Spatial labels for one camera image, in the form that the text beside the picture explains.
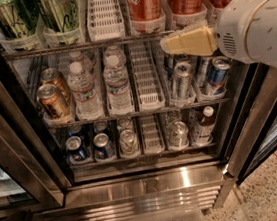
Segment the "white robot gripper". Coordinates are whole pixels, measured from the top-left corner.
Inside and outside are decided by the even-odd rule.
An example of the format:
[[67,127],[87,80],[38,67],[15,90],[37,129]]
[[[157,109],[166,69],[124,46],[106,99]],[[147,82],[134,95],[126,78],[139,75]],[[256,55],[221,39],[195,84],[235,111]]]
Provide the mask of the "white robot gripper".
[[232,0],[219,14],[216,30],[206,24],[184,28],[159,44],[173,55],[209,56],[219,47],[233,60],[277,68],[277,0]]

